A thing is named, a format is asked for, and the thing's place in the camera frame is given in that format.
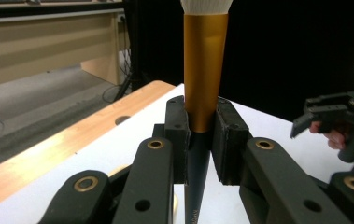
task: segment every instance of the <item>gray floor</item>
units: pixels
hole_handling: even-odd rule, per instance
[[[0,162],[110,105],[118,90],[78,64],[0,84]]]

